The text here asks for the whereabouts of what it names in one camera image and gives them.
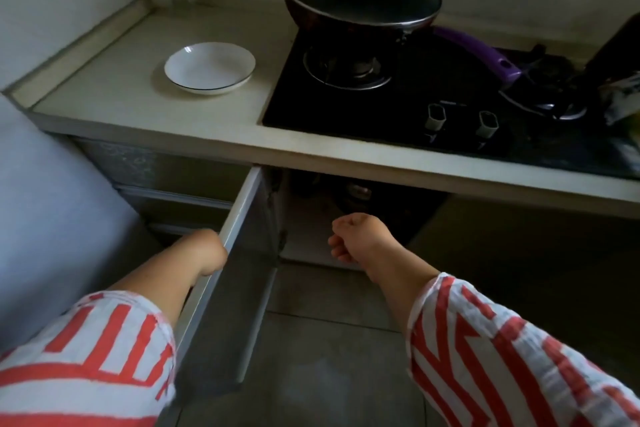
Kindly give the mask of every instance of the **gas stove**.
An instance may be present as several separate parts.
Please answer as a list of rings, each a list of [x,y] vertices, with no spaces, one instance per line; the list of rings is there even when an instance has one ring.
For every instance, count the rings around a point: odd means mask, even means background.
[[[393,57],[293,44],[262,124],[349,139],[623,178],[640,178],[605,126],[596,91],[571,63],[500,50],[523,75],[504,84],[463,47],[430,31]]]

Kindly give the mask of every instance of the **stove knob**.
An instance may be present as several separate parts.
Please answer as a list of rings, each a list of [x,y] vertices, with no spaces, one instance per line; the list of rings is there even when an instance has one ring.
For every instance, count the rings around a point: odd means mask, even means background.
[[[498,124],[498,117],[494,113],[482,110],[479,114],[480,126],[476,130],[476,135],[481,139],[489,140],[493,137],[500,125]]]
[[[437,103],[430,103],[428,110],[429,118],[424,124],[424,128],[430,131],[439,131],[447,121],[447,114],[444,111],[444,107]]]

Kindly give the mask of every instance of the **striped sleeve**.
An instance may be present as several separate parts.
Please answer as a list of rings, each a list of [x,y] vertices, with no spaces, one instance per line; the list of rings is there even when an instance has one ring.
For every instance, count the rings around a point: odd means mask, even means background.
[[[146,298],[86,296],[0,357],[0,425],[152,426],[175,394],[174,351]]]
[[[445,273],[409,318],[409,370],[451,427],[640,426],[633,391]]]

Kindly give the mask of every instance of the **hand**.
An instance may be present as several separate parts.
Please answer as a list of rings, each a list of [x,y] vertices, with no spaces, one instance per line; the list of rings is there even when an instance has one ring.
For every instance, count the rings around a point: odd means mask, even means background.
[[[402,248],[389,229],[375,216],[352,213],[332,223],[329,238],[331,254],[341,262],[358,262],[372,278],[369,269],[376,255],[383,250]]]
[[[210,229],[195,230],[172,245],[187,256],[185,261],[193,263],[198,275],[211,275],[227,263],[227,250],[222,246],[218,234]]]

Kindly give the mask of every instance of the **tile grout line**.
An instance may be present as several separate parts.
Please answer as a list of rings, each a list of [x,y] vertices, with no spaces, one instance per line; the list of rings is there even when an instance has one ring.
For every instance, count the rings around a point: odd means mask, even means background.
[[[319,319],[319,318],[311,318],[309,316],[297,316],[296,314],[289,314],[288,312],[277,312],[275,310],[268,310],[268,309],[266,311],[269,312],[270,314],[277,314],[278,316],[285,316],[288,318],[311,319],[312,321],[320,321],[322,323],[340,324],[343,326],[353,326],[355,328],[373,329],[376,331],[384,331],[387,333],[402,334],[400,331],[397,331],[394,329],[377,328],[376,326],[364,326],[364,325],[352,324],[352,323],[341,323],[340,321],[332,321],[332,319]]]

